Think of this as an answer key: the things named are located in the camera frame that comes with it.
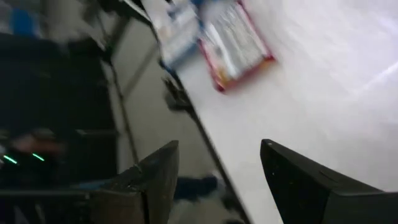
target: green light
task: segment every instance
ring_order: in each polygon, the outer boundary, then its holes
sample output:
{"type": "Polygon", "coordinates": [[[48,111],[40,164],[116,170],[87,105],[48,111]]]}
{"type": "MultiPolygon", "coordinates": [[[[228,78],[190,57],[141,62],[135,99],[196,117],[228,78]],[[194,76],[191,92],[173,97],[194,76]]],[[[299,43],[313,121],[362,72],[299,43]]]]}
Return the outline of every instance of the green light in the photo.
{"type": "Polygon", "coordinates": [[[14,164],[17,164],[17,163],[18,163],[17,161],[15,161],[14,159],[12,159],[11,157],[8,157],[8,156],[6,156],[6,155],[4,155],[3,157],[6,158],[7,160],[13,162],[14,164]]]}
{"type": "Polygon", "coordinates": [[[40,159],[41,161],[44,161],[44,159],[43,159],[43,158],[41,158],[39,155],[37,155],[37,154],[34,154],[34,153],[32,153],[32,155],[33,155],[34,157],[36,157],[36,158],[40,159]]]}

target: white tabletop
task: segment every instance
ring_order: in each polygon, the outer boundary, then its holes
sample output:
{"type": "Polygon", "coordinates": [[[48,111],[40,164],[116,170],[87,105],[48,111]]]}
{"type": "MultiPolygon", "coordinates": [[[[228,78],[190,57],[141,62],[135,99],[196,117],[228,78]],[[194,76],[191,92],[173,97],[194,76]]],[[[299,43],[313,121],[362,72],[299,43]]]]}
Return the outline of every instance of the white tabletop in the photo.
{"type": "Polygon", "coordinates": [[[398,190],[398,1],[244,2],[278,62],[224,94],[200,55],[177,73],[251,221],[282,222],[264,138],[398,190]]]}

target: white floor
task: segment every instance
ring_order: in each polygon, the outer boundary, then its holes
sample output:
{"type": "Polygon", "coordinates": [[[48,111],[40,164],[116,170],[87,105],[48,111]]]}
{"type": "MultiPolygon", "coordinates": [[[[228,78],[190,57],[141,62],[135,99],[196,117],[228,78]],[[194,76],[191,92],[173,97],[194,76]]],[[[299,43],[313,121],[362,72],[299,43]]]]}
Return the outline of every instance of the white floor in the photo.
{"type": "MultiPolygon", "coordinates": [[[[51,1],[49,6],[50,36],[66,41],[87,32],[101,38],[99,26],[91,28],[80,19],[81,2],[51,1]]],[[[101,16],[106,30],[110,31],[114,17],[101,16]]],[[[113,57],[119,83],[124,93],[129,124],[139,159],[148,156],[171,140],[180,141],[180,175],[200,177],[214,171],[215,165],[199,135],[194,122],[185,113],[172,113],[164,101],[165,87],[161,78],[165,72],[158,66],[159,53],[152,32],[144,24],[131,21],[119,49],[113,57]],[[136,85],[131,82],[137,70],[146,61],[148,66],[136,85]]],[[[110,98],[116,124],[121,133],[118,146],[119,171],[133,165],[127,134],[123,130],[121,111],[114,86],[110,86],[110,98]]],[[[216,198],[195,205],[180,205],[182,211],[171,217],[172,223],[223,223],[231,215],[216,198]]]]}

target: blue object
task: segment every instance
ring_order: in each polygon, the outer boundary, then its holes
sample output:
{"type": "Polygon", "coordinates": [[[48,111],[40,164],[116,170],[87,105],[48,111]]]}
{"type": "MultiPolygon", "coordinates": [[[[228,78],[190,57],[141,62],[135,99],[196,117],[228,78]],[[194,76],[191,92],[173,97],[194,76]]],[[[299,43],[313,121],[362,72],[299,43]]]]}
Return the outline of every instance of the blue object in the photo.
{"type": "Polygon", "coordinates": [[[12,9],[10,27],[13,34],[34,37],[34,20],[22,9],[12,9]]]}
{"type": "MultiPolygon", "coordinates": [[[[73,189],[97,190],[109,180],[96,180],[72,186],[73,189]]],[[[217,190],[217,178],[215,176],[202,179],[179,177],[175,186],[174,200],[188,200],[196,202],[199,198],[205,198],[217,190]]]]}

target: packaging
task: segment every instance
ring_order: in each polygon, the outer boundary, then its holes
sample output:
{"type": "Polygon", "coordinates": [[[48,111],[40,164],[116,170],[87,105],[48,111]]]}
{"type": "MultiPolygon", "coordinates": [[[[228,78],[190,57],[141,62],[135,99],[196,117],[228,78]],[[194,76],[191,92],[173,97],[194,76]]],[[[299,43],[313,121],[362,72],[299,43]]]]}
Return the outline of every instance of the packaging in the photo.
{"type": "Polygon", "coordinates": [[[274,61],[241,1],[228,4],[206,24],[200,48],[219,91],[274,61]]]}
{"type": "Polygon", "coordinates": [[[200,32],[197,9],[192,3],[172,7],[168,18],[156,30],[162,60],[167,68],[175,68],[197,49],[200,32]]]}

